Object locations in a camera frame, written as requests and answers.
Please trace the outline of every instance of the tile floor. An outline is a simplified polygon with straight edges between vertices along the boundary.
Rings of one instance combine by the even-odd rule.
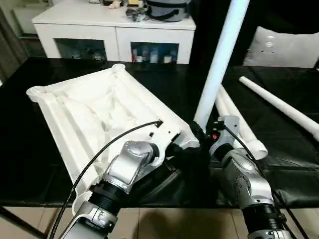
[[[7,208],[41,231],[50,228],[54,208]],[[302,238],[287,212],[283,211],[297,238]],[[294,209],[311,239],[319,239],[319,209]],[[59,235],[71,220],[67,209],[57,231]],[[21,229],[0,218],[1,239],[33,239]],[[247,239],[240,210],[231,209],[122,209],[112,239]]]

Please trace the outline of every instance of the white pipe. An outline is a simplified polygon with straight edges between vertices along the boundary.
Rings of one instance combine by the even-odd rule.
[[[285,115],[293,119],[296,123],[300,124],[308,132],[312,133],[317,141],[319,141],[319,124],[246,77],[242,76],[239,81],[267,100]]]
[[[264,146],[264,144],[257,139],[255,134],[250,129],[249,125],[237,109],[236,105],[224,89],[224,87],[221,85],[217,98],[216,98],[216,104],[217,99],[220,97],[222,101],[224,102],[227,111],[232,116],[238,116],[239,117],[239,134],[243,137],[245,145],[248,147],[248,149],[252,152],[252,154],[255,156],[257,160],[265,158],[268,155],[268,150]]]
[[[206,132],[219,85],[223,80],[250,0],[232,0],[220,34],[207,80],[200,97],[194,121]]]

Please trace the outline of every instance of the glass cabinet door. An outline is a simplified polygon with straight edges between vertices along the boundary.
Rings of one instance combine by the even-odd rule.
[[[176,64],[178,44],[131,42],[132,62]]]
[[[188,64],[194,31],[116,28],[120,61]]]
[[[34,24],[48,58],[118,61],[115,27]]]
[[[61,58],[107,60],[103,40],[55,38]]]

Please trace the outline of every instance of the white cabinet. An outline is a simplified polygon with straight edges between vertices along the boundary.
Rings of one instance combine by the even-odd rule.
[[[126,7],[64,0],[32,22],[49,58],[189,62],[196,29],[191,17],[180,22],[132,22],[125,12]]]
[[[114,27],[34,24],[48,58],[118,61]]]

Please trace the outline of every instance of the white plastic tray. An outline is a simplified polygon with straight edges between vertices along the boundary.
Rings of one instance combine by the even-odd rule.
[[[198,147],[189,125],[134,79],[123,64],[26,92],[39,103],[52,136],[74,183],[85,165],[113,137],[135,126],[162,120],[161,127],[147,126],[112,144],[84,174],[76,188],[85,195],[99,182],[109,162],[127,140],[151,140],[150,133],[171,128],[180,133],[174,143],[182,148]],[[174,135],[162,137],[165,145]]]

